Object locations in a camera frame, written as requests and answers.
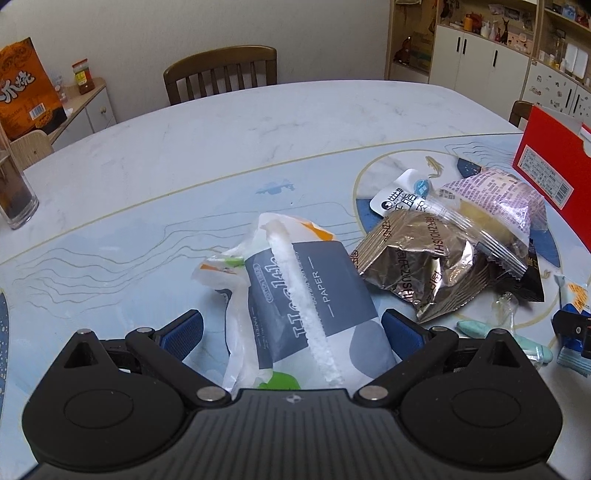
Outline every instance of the glass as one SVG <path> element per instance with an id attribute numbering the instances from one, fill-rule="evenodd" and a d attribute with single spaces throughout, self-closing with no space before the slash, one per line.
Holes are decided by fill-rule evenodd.
<path id="1" fill-rule="evenodd" d="M 0 150 L 0 213 L 13 230 L 24 225 L 39 207 L 29 182 L 6 150 Z"/>

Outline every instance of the blue gripper pad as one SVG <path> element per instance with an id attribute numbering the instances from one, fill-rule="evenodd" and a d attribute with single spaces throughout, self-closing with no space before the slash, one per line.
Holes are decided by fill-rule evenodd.
<path id="1" fill-rule="evenodd" d="M 388 309 L 384 312 L 382 315 L 382 327 L 384 327 L 392 350 L 402 360 L 406 360 L 431 339 L 431 334 L 428 330 L 425 330 L 394 309 Z"/>
<path id="2" fill-rule="evenodd" d="M 203 338 L 203 317 L 198 310 L 189 310 L 158 330 L 154 340 L 161 348 L 182 361 Z"/>

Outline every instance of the bottle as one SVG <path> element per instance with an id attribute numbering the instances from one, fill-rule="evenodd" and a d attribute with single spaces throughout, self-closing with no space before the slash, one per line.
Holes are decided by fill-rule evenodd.
<path id="1" fill-rule="evenodd" d="M 471 32 L 473 23 L 474 23 L 474 20 L 472 19 L 472 17 L 470 17 L 469 15 L 466 15 L 464 17 L 464 30 L 467 32 Z"/>
<path id="2" fill-rule="evenodd" d="M 495 25 L 495 22 L 492 22 L 491 23 L 491 32 L 488 35 L 488 39 L 489 40 L 492 40 L 492 41 L 495 41 L 495 39 L 496 39 L 496 25 Z"/>
<path id="3" fill-rule="evenodd" d="M 480 28 L 480 36 L 484 37 L 484 38 L 488 38 L 488 36 L 491 34 L 491 28 L 488 25 L 488 22 L 483 23 L 481 28 Z"/>

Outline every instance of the marble table top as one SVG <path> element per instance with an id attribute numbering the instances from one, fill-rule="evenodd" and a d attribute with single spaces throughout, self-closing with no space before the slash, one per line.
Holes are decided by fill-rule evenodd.
<path id="1" fill-rule="evenodd" d="M 33 165 L 25 174 L 40 200 L 37 213 L 17 231 L 0 225 L 0 287 L 10 328 L 8 335 L 0 312 L 0 479 L 34 465 L 18 418 L 77 328 L 120 338 L 198 308 L 204 346 L 187 363 L 218 381 L 227 362 L 224 304 L 191 273 L 205 256 L 237 244 L 259 212 L 310 218 L 352 249 L 367 230 L 364 204 L 384 181 L 383 168 L 418 168 L 416 153 L 425 151 L 440 159 L 441 181 L 457 175 L 445 167 L 457 157 L 510 168 L 520 138 L 506 120 L 442 87 L 312 82 L 166 108 Z M 549 215 L 562 225 L 557 214 Z M 570 255 L 580 245 L 568 227 L 553 227 L 553 234 L 558 251 L 543 260 L 548 274 L 588 281 L 591 255 Z M 556 347 L 548 321 L 557 308 L 553 288 L 546 281 L 547 301 L 521 309 L 517 323 L 522 335 Z M 394 306 L 411 316 L 408 305 L 392 299 L 375 296 L 379 314 Z M 483 297 L 460 314 L 477 316 L 490 304 Z M 542 375 L 565 416 L 550 463 L 566 478 L 587 480 L 591 387 L 556 365 Z"/>
<path id="2" fill-rule="evenodd" d="M 0 225 L 0 262 L 105 215 L 196 184 L 351 148 L 518 132 L 439 86 L 291 83 L 187 102 L 91 135 L 27 169 L 40 206 Z"/>

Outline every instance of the cabinet door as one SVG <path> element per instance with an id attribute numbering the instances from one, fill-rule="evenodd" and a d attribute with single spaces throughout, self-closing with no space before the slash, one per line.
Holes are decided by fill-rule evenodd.
<path id="1" fill-rule="evenodd" d="M 105 128 L 116 124 L 113 116 L 113 109 L 109 102 L 107 89 L 103 88 L 91 101 L 86 105 L 88 118 L 95 133 L 104 130 Z"/>
<path id="2" fill-rule="evenodd" d="M 460 30 L 443 25 L 437 26 L 429 83 L 451 90 L 455 88 L 463 38 L 464 32 Z"/>
<path id="3" fill-rule="evenodd" d="M 573 108 L 570 114 L 576 119 L 583 121 L 587 125 L 590 124 L 591 93 L 589 93 L 580 85 L 577 85 L 577 90 L 574 93 Z"/>
<path id="4" fill-rule="evenodd" d="M 456 92 L 484 105 L 496 45 L 476 35 L 465 34 L 460 47 Z"/>
<path id="5" fill-rule="evenodd" d="M 494 45 L 484 103 L 486 108 L 509 120 L 513 103 L 521 97 L 529 60 L 512 48 Z"/>
<path id="6" fill-rule="evenodd" d="M 543 63 L 532 60 L 522 100 L 570 113 L 577 84 Z"/>
<path id="7" fill-rule="evenodd" d="M 86 110 L 82 110 L 53 142 L 53 150 L 58 151 L 92 134 L 93 131 Z"/>

